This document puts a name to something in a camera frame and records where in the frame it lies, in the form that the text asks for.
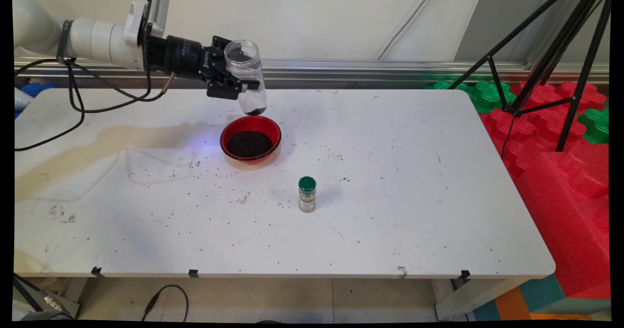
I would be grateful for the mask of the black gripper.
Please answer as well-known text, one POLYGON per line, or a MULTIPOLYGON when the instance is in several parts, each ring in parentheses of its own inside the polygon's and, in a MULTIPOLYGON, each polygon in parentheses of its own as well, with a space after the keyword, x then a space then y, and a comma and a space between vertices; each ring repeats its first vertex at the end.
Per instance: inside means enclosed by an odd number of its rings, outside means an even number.
POLYGON ((224 51, 232 40, 212 37, 211 46, 198 41, 167 36, 146 37, 146 70, 207 83, 207 97, 237 100, 239 94, 258 90, 258 80, 227 77, 224 51))

